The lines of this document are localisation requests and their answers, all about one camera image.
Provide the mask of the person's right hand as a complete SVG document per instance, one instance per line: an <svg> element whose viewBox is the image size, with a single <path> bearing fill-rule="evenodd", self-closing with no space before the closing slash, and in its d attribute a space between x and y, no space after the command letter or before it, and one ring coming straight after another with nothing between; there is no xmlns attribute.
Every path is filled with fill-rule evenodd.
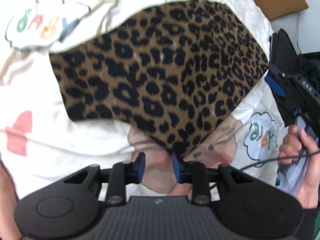
<svg viewBox="0 0 320 240"><path fill-rule="evenodd" d="M307 135L302 129L299 133L299 139L296 137L298 127L290 125L287 135L279 148L279 157L298 156L299 151L304 146L308 153L319 151L317 142ZM308 169L302 187L297 199L305 209L313 209L318 206L318 188L319 188L319 153L310 157Z"/></svg>

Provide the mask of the person's left hand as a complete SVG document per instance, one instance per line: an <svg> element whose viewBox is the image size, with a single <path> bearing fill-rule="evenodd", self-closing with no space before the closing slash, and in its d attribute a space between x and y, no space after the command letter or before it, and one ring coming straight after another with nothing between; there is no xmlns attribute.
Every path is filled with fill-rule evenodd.
<svg viewBox="0 0 320 240"><path fill-rule="evenodd" d="M20 231L14 221L17 202L14 181L1 161L1 239L21 239Z"/></svg>

